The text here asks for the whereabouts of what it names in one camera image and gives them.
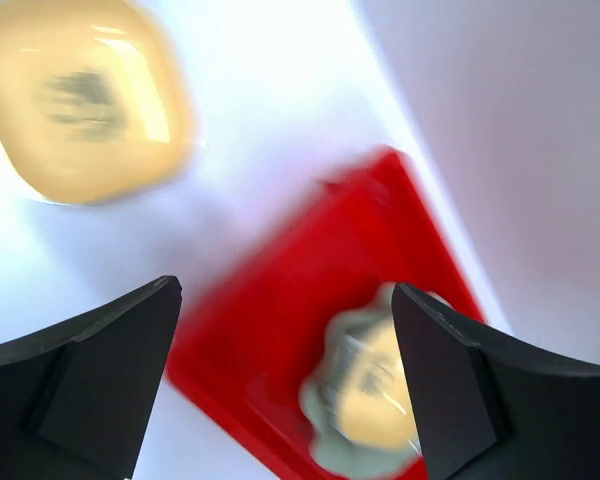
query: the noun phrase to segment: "yellow object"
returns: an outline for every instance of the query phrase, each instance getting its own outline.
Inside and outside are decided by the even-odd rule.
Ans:
[[[392,318],[364,339],[335,405],[336,423],[351,442],[400,449],[417,435]]]
[[[169,46],[127,2],[0,2],[0,141],[48,199],[96,202],[161,181],[195,127]]]

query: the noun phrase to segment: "blurry object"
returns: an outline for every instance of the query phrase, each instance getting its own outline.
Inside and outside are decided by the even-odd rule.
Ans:
[[[0,1],[0,141],[60,203],[162,181],[197,126],[170,46],[123,0]]]
[[[391,317],[393,287],[384,285],[374,304],[334,317],[324,359],[300,390],[300,406],[316,432],[314,460],[349,479],[395,475],[418,458]]]
[[[167,363],[185,395],[285,479],[338,478],[311,456],[315,434],[298,402],[335,315],[406,280],[480,317],[398,152],[382,149],[323,185],[184,315]],[[425,479],[422,461],[396,478]]]
[[[161,277],[0,345],[0,480],[132,478],[175,331]]]

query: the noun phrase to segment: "white surface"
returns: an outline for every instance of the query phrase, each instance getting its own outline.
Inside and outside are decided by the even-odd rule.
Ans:
[[[387,142],[414,155],[410,167],[429,188],[489,318],[506,328],[347,3],[145,3],[174,38],[207,147],[170,184],[87,208],[19,195],[0,148],[0,342],[166,273],[180,278],[187,308],[307,194],[315,177]],[[162,385],[136,480],[271,477]]]
[[[514,332],[600,362],[600,2],[361,2]]]

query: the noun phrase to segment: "red tray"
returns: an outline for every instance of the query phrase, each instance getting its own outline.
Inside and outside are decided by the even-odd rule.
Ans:
[[[383,150],[322,196],[184,315],[171,381],[280,478],[335,479],[309,455],[298,404],[324,330],[384,281],[410,282],[479,319],[467,287],[403,168]],[[422,461],[397,477],[426,479]]]

